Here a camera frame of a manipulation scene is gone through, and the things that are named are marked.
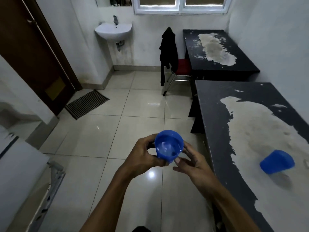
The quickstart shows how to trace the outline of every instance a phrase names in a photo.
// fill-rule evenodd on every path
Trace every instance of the white sink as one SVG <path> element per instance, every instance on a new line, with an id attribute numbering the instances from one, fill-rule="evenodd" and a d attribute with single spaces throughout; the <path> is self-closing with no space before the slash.
<path id="1" fill-rule="evenodd" d="M 102 23 L 95 31 L 99 36 L 106 40 L 119 42 L 125 40 L 132 29 L 132 23 L 120 23 L 117 26 L 111 23 Z"/>

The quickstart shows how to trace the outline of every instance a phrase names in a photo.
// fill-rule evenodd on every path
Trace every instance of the doormat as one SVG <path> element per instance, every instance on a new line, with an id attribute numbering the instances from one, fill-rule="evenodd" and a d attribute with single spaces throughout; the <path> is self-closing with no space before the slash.
<path id="1" fill-rule="evenodd" d="M 66 110 L 77 120 L 108 100 L 109 98 L 93 90 L 66 105 Z"/>

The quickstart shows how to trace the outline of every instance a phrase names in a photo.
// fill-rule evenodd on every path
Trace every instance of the blue plastic cup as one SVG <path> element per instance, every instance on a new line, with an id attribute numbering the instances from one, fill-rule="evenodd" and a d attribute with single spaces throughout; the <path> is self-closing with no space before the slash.
<path id="1" fill-rule="evenodd" d="M 295 162 L 288 153 L 274 150 L 261 163 L 261 169 L 267 174 L 278 173 L 295 166 Z"/>
<path id="2" fill-rule="evenodd" d="M 183 139 L 173 130 L 164 130 L 158 133 L 154 145 L 157 156 L 172 163 L 183 150 Z"/>

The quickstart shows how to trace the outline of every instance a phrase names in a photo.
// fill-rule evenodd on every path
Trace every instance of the door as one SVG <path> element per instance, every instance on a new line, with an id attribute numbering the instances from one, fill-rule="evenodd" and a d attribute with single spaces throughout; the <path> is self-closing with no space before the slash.
<path id="1" fill-rule="evenodd" d="M 75 89 L 23 0 L 0 1 L 0 54 L 58 115 Z"/>

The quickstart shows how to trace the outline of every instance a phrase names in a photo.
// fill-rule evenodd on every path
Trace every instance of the hanging clothing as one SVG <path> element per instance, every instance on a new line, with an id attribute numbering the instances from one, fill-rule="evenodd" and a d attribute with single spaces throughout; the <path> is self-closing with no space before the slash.
<path id="1" fill-rule="evenodd" d="M 173 72 L 176 72 L 178 69 L 178 52 L 175 43 L 175 36 L 176 35 L 170 27 L 168 27 L 162 35 L 162 42 L 159 48 L 161 50 L 161 86 L 163 86 L 165 82 L 164 66 L 169 69 L 171 64 Z"/>

